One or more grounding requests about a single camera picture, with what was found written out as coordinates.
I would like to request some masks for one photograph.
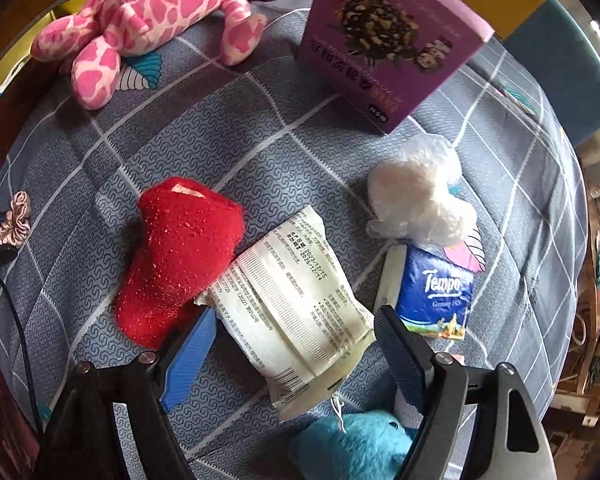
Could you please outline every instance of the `purple box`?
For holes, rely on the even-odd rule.
[[[298,61],[389,133],[492,35],[461,0],[314,0]]]

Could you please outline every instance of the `dark red fabric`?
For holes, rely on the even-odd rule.
[[[5,480],[31,476],[38,456],[38,442],[22,416],[0,372],[0,475]]]
[[[184,178],[170,178],[147,190],[138,207],[142,245],[118,295],[115,314],[129,338],[157,349],[173,328],[195,315],[187,301],[229,266],[244,234],[244,221],[235,202]]]

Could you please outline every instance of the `black cable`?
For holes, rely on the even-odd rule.
[[[31,373],[29,350],[27,349],[27,341],[24,337],[24,330],[22,329],[20,318],[18,317],[18,313],[16,312],[16,307],[13,304],[13,300],[11,299],[11,294],[9,294],[9,289],[7,288],[2,278],[0,278],[0,287],[2,288],[5,297],[7,298],[7,303],[9,303],[9,308],[11,309],[11,314],[13,314],[13,320],[15,321],[16,329],[18,330],[18,336],[20,337],[20,344],[22,345],[22,360],[24,361],[24,371],[27,375],[27,387],[29,389],[29,402],[31,403],[31,411],[33,412],[33,421],[36,424],[36,431],[40,436],[42,436],[42,434],[44,433],[44,429],[42,427],[42,420],[40,419],[40,412],[38,411],[38,401],[36,400],[36,392],[33,388],[33,374]]]

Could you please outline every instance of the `headboard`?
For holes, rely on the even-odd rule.
[[[558,0],[463,0],[540,83],[567,136],[600,129],[600,58]]]

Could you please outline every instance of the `gray patterned bed sheet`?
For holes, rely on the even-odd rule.
[[[257,3],[269,25],[243,64],[218,64],[222,17],[210,16],[143,59],[122,90],[85,112],[59,79],[15,141],[0,173],[0,208],[31,198],[31,232],[3,270],[25,327],[40,410],[55,404],[80,360],[130,361],[112,306],[139,237],[142,190],[179,175],[244,206],[243,250],[307,204],[357,298],[371,307],[385,240],[365,233],[368,172],[414,134],[456,145],[460,197],[478,212],[486,270],[477,275],[463,342],[432,340],[467,364],[516,365],[543,414],[562,368],[587,237],[584,184],[542,89],[493,40],[388,136],[293,54],[311,0]],[[30,417],[20,343],[0,294],[0,366]],[[390,408],[395,383],[376,344],[340,389],[346,412]],[[143,478],[125,407],[118,430],[131,478]],[[326,404],[280,424],[264,380],[219,327],[189,398],[170,420],[199,478],[298,478],[289,440]],[[467,407],[447,469],[458,478],[475,409]]]

